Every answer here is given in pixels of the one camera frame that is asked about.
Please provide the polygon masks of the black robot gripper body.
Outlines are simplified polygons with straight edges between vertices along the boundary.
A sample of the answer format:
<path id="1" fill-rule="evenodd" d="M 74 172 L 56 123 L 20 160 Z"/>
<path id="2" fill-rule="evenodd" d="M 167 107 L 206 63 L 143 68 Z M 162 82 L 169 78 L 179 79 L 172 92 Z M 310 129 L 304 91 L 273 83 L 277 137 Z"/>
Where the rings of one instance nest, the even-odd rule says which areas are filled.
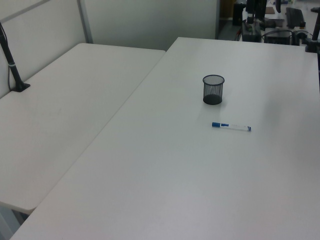
<path id="1" fill-rule="evenodd" d="M 248 16 L 254 16 L 255 14 L 255 0 L 246 1 L 246 12 Z"/>

